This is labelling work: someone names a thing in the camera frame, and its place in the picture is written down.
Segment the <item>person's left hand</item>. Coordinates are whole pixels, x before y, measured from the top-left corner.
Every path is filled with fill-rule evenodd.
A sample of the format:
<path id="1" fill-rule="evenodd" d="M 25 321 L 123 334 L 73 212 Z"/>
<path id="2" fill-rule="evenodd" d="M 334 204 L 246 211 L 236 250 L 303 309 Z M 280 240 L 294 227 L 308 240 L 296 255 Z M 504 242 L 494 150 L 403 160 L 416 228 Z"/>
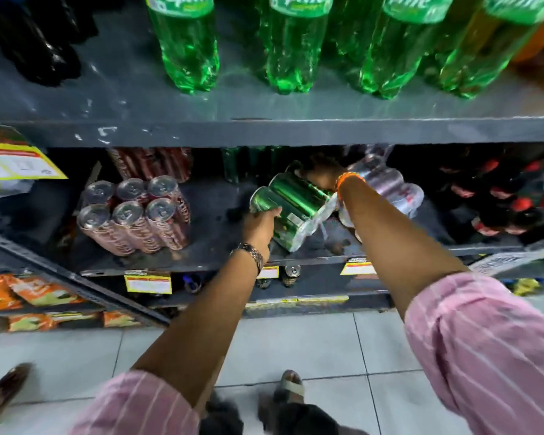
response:
<path id="1" fill-rule="evenodd" d="M 270 256 L 269 244 L 274 235 L 275 219 L 258 220 L 254 216 L 254 212 L 250 212 L 246 215 L 244 220 L 242 242 L 247 242 L 260 251 L 263 256 L 264 265 L 268 263 Z"/>

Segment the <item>shrink-wrapped pack of green cans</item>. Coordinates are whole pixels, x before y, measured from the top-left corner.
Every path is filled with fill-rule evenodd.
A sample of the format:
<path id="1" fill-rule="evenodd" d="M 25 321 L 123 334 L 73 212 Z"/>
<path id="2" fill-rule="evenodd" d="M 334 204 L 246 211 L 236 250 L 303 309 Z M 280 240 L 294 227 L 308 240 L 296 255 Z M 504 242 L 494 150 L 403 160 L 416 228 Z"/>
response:
<path id="1" fill-rule="evenodd" d="M 302 169 L 300 161 L 292 162 L 267 186 L 255 190 L 249 200 L 253 213 L 282 208 L 274 219 L 273 240 L 289 253 L 296 252 L 338 206 L 337 194 L 299 176 L 297 171 Z"/>

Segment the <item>person's right forearm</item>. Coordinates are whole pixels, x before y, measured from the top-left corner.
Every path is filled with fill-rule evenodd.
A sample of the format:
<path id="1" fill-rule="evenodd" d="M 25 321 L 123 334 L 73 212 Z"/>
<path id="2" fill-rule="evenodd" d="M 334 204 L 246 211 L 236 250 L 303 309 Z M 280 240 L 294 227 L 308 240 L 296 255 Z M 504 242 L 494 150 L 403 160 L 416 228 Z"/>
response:
<path id="1" fill-rule="evenodd" d="M 456 256 L 359 176 L 342 174 L 336 189 L 367 258 L 403 321 L 411 302 L 424 289 L 444 277 L 468 271 Z"/>

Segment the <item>silver metal wristwatch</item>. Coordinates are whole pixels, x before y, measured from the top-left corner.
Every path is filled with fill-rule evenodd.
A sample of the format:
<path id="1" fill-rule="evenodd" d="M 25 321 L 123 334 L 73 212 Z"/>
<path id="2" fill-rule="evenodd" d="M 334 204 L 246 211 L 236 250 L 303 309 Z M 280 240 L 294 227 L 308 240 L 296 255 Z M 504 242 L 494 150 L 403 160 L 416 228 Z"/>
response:
<path id="1" fill-rule="evenodd" d="M 232 251 L 230 252 L 230 255 L 232 256 L 234 253 L 238 251 L 243 251 L 252 258 L 257 268 L 256 276 L 259 276 L 264 265 L 263 256 L 260 253 L 260 251 L 258 251 L 257 248 L 255 248 L 254 246 L 252 246 L 251 244 L 247 242 L 239 243 L 234 249 L 232 249 Z"/>

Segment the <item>row of dark green cans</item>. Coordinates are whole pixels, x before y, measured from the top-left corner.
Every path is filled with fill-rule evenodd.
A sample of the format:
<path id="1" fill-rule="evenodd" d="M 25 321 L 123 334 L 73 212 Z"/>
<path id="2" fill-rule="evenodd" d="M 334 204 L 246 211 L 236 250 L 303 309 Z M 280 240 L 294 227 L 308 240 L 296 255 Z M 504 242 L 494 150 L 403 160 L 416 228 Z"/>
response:
<path id="1" fill-rule="evenodd" d="M 248 180 L 266 185 L 276 174 L 284 172 L 295 157 L 288 146 L 228 147 L 220 148 L 220 153 L 223 176 L 232 184 Z"/>

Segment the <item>shrink-wrapped pack of silver cans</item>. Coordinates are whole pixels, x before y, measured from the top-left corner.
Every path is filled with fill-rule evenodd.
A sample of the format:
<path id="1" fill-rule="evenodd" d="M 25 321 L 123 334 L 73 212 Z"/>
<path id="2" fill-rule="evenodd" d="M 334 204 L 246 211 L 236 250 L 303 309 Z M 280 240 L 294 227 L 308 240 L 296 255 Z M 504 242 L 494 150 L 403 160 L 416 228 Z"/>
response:
<path id="1" fill-rule="evenodd" d="M 399 170 L 386 166 L 384 158 L 374 153 L 351 164 L 347 171 L 358 173 L 374 191 L 410 219 L 416 216 L 425 198 L 420 186 L 405 182 Z"/>

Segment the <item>shrink-wrapped pack of red cans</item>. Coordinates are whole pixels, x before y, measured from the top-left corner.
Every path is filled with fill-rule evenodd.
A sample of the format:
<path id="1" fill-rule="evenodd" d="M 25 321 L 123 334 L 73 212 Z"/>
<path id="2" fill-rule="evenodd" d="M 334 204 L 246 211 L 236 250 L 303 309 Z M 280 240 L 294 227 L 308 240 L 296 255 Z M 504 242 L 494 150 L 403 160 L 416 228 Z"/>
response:
<path id="1" fill-rule="evenodd" d="M 99 180 L 83 192 L 79 230 L 106 251 L 126 257 L 167 249 L 174 259 L 191 243 L 191 213 L 175 178 Z"/>
<path id="2" fill-rule="evenodd" d="M 169 176 L 177 183 L 191 178 L 194 164 L 190 147 L 108 148 L 107 153 L 123 180 L 137 178 L 150 181 Z"/>

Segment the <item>grey metal shelf rack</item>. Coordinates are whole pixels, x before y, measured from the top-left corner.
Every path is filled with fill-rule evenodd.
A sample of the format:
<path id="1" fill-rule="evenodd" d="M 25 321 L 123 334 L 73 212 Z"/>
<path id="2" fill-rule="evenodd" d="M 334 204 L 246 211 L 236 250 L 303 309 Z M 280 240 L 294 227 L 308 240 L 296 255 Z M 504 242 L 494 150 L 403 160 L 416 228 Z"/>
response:
<path id="1" fill-rule="evenodd" d="M 99 35 L 78 46 L 82 75 L 56 88 L 26 81 L 0 53 L 0 124 L 11 126 L 58 163 L 102 154 L 109 147 L 335 146 L 384 143 L 544 143 L 544 91 L 502 73 L 476 99 L 463 100 L 414 78 L 392 100 L 353 90 L 321 67 L 311 91 L 279 95 L 248 67 L 248 48 L 229 12 L 218 13 L 220 75 L 209 93 L 177 91 L 158 53 L 147 8 L 126 2 L 123 10 L 96 18 Z M 74 162 L 78 176 L 36 182 L 21 195 L 24 215 L 36 223 L 11 224 L 16 202 L 5 201 L 0 217 L 0 271 L 31 271 L 66 285 L 89 300 L 162 327 L 169 318 L 98 285 L 95 278 L 123 276 L 127 270 L 199 272 L 220 267 L 239 242 L 238 223 L 228 211 L 239 207 L 248 184 L 222 178 L 188 182 L 199 236 L 178 262 L 168 252 L 152 257 L 115 258 L 78 232 L 69 255 L 45 248 L 74 208 L 95 160 Z"/>

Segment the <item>dark trousers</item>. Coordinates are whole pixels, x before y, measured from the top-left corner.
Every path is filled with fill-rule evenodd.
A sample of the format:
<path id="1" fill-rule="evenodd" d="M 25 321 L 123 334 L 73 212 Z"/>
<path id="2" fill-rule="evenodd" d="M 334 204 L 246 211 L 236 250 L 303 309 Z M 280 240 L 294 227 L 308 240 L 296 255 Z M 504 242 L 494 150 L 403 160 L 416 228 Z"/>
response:
<path id="1" fill-rule="evenodd" d="M 369 435 L 339 424 L 314 404 L 288 401 L 288 393 L 262 395 L 257 416 L 266 435 Z M 198 435 L 244 435 L 244 421 L 237 404 L 213 393 L 205 405 Z"/>

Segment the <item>white paper label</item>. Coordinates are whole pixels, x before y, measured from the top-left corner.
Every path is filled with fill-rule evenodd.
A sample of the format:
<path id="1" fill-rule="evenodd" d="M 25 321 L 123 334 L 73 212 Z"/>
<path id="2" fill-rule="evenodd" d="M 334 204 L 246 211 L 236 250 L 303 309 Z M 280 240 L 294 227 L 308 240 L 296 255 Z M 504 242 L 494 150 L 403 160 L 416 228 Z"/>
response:
<path id="1" fill-rule="evenodd" d="M 470 264 L 469 270 L 484 276 L 494 277 L 537 260 L 544 260 L 544 248 L 522 252 L 495 253 Z"/>

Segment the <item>yellow snack packet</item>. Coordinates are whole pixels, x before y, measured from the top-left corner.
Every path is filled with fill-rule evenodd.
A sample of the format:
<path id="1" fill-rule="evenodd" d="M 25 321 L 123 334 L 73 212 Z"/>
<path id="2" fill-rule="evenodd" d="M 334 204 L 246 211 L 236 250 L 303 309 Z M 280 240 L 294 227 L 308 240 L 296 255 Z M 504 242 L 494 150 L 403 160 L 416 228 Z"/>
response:
<path id="1" fill-rule="evenodd" d="M 534 278 L 503 279 L 503 284 L 515 296 L 528 297 L 542 291 L 540 280 Z"/>

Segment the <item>pink striped shirt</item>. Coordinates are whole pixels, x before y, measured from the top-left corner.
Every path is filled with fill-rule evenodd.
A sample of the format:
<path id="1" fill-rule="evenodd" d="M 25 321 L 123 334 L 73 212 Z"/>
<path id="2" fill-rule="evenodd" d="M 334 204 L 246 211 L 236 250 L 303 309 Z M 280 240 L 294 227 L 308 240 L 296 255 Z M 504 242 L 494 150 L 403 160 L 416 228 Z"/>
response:
<path id="1" fill-rule="evenodd" d="M 405 314 L 408 343 L 446 409 L 474 435 L 544 435 L 544 315 L 492 277 L 456 273 Z M 69 435 L 198 435 L 199 415 L 165 381 L 108 381 Z"/>

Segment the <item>row of orange snack packets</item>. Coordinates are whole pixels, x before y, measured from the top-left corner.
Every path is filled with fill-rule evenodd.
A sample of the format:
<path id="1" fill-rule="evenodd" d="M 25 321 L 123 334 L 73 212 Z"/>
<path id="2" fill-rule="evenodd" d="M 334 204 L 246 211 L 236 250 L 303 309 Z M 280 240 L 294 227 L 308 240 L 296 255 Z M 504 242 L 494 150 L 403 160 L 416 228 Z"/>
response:
<path id="1" fill-rule="evenodd" d="M 131 315 L 107 311 L 64 285 L 32 274 L 0 274 L 0 334 L 140 326 Z"/>

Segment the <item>group of dark cola bottles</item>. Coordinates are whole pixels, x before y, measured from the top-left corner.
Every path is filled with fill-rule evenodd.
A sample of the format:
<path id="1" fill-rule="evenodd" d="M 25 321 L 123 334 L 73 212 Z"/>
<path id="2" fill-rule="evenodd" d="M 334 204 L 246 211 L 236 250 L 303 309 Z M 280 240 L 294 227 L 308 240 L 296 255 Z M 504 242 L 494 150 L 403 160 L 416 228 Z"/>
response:
<path id="1" fill-rule="evenodd" d="M 27 80 L 48 87 L 78 79 L 73 44 L 97 36 L 92 0 L 0 0 L 0 50 Z"/>

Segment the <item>brown sandal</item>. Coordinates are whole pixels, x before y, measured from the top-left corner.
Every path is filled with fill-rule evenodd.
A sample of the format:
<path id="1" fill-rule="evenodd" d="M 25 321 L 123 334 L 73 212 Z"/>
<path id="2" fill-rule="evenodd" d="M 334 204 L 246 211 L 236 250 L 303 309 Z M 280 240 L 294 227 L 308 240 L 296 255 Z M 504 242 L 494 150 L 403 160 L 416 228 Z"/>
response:
<path id="1" fill-rule="evenodd" d="M 0 415 L 18 395 L 27 381 L 33 368 L 32 363 L 22 363 L 10 369 L 0 379 Z"/>

